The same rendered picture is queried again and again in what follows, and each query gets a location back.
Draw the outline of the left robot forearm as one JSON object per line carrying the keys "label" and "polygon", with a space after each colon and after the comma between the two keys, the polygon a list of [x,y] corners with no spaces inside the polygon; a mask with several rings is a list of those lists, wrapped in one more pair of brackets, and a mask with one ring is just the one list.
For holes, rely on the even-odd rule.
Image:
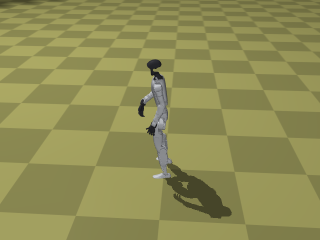
{"label": "left robot forearm", "polygon": [[159,122],[161,116],[163,115],[163,111],[164,111],[164,107],[162,105],[159,105],[157,107],[157,111],[156,111],[156,114],[153,118],[153,122],[152,122],[151,126],[153,126],[153,127],[156,126],[156,124]]}

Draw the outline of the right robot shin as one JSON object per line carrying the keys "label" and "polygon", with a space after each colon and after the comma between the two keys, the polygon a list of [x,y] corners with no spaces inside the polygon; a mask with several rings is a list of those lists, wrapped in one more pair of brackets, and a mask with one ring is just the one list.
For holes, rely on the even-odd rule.
{"label": "right robot shin", "polygon": [[[163,133],[163,134],[165,134],[165,133]],[[165,136],[166,136],[166,134],[165,134]],[[167,137],[167,136],[166,136],[166,137]],[[166,148],[168,149],[168,141],[167,141],[167,138],[166,138],[165,141],[162,142],[161,145],[162,145],[162,146],[166,146]],[[167,154],[167,158],[168,158],[168,152],[167,152],[166,154]]]}

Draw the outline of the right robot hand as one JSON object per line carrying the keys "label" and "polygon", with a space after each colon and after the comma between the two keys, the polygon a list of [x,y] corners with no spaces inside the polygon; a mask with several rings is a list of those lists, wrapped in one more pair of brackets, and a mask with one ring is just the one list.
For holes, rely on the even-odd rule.
{"label": "right robot hand", "polygon": [[145,117],[145,116],[143,115],[143,113],[144,113],[144,106],[146,105],[146,104],[144,104],[144,99],[141,100],[140,104],[141,104],[141,105],[140,105],[139,108],[138,108],[138,114],[139,114],[141,117]]}

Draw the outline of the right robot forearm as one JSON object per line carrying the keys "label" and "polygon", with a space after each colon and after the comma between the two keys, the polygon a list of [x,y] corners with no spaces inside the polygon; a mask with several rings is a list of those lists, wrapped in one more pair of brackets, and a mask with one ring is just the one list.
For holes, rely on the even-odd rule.
{"label": "right robot forearm", "polygon": [[[149,100],[151,100],[152,98],[154,98],[154,96],[153,96],[153,93],[152,93],[152,91],[148,94],[148,95],[146,95],[144,98],[142,98],[142,99],[144,99],[144,104],[146,104]],[[141,100],[142,100],[141,99]],[[141,102],[141,101],[140,101]]]}

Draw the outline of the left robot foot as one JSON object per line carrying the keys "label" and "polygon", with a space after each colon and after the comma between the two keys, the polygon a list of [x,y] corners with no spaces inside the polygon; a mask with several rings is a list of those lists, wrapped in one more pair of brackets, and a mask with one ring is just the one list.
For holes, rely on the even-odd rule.
{"label": "left robot foot", "polygon": [[170,178],[171,177],[171,174],[170,173],[167,173],[167,175],[163,175],[163,173],[160,173],[160,174],[156,174],[156,175],[153,175],[152,176],[154,179],[163,179],[163,178]]}

